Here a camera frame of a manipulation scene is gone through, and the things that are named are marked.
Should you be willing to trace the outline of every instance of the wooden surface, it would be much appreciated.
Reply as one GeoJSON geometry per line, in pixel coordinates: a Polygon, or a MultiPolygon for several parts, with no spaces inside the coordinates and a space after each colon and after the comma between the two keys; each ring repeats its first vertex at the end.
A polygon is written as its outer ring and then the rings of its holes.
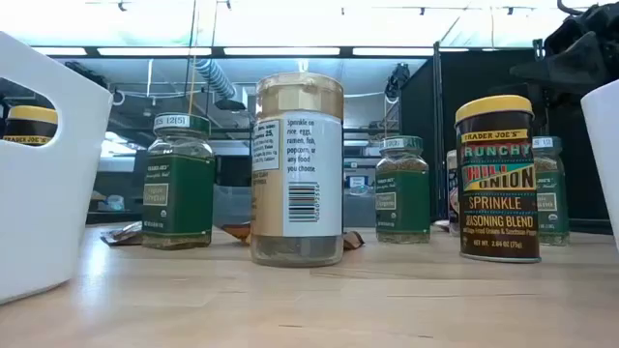
{"type": "Polygon", "coordinates": [[[619,255],[573,235],[543,262],[368,244],[335,266],[253,265],[217,232],[205,249],[109,248],[90,228],[69,284],[0,306],[0,347],[619,347],[619,255]]]}

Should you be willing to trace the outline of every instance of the white label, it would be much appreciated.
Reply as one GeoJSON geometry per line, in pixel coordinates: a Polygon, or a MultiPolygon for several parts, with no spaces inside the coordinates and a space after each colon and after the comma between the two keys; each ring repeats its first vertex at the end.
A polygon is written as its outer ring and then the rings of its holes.
{"type": "Polygon", "coordinates": [[[350,188],[358,188],[366,185],[366,177],[349,177],[350,188]]]}
{"type": "Polygon", "coordinates": [[[403,147],[404,147],[404,139],[388,139],[388,140],[383,140],[383,142],[380,143],[380,150],[403,148],[403,147]]]}
{"type": "Polygon", "coordinates": [[[280,121],[260,122],[253,127],[251,170],[280,168],[280,121]]]}
{"type": "Polygon", "coordinates": [[[541,149],[552,147],[552,138],[551,137],[539,137],[533,138],[533,148],[541,149]]]}
{"type": "Polygon", "coordinates": [[[163,127],[187,128],[190,126],[190,117],[187,115],[163,115],[155,118],[153,129],[163,127]]]}
{"type": "Polygon", "coordinates": [[[316,112],[290,111],[283,116],[282,128],[283,236],[340,235],[340,120],[316,112]]]}

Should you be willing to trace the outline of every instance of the white basket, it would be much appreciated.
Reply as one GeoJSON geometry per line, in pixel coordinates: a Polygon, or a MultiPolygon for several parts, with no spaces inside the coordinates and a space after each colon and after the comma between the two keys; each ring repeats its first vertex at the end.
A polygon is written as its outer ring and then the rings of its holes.
{"type": "Polygon", "coordinates": [[[615,181],[619,175],[619,81],[590,92],[580,104],[619,249],[619,186],[615,181]]]}
{"type": "Polygon", "coordinates": [[[0,77],[48,98],[44,146],[0,140],[0,303],[71,278],[111,107],[102,87],[0,32],[0,77]]]}

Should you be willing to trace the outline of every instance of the seasoning jar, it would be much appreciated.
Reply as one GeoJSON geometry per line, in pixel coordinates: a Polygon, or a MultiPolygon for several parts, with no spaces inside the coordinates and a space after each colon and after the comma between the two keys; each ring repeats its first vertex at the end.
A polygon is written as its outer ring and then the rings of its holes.
{"type": "Polygon", "coordinates": [[[429,242],[429,174],[423,150],[418,136],[388,137],[381,144],[375,195],[379,242],[429,242]]]}
{"type": "Polygon", "coordinates": [[[532,120],[520,96],[482,98],[456,112],[462,256],[540,261],[532,120]]]}
{"type": "Polygon", "coordinates": [[[570,242],[570,226],[561,150],[557,136],[533,138],[540,244],[564,247],[570,242]]]}
{"type": "Polygon", "coordinates": [[[457,202],[457,156],[456,150],[447,153],[447,215],[449,218],[449,233],[460,235],[460,222],[457,202]]]}
{"type": "Polygon", "coordinates": [[[56,110],[29,105],[14,106],[9,111],[4,140],[31,146],[45,145],[56,133],[56,110]]]}
{"type": "Polygon", "coordinates": [[[338,263],[343,90],[330,77],[279,73],[257,87],[252,133],[251,258],[281,267],[338,263]]]}
{"type": "Polygon", "coordinates": [[[142,232],[145,247],[181,249],[211,244],[215,159],[206,142],[210,122],[164,113],[148,148],[142,232]]]}

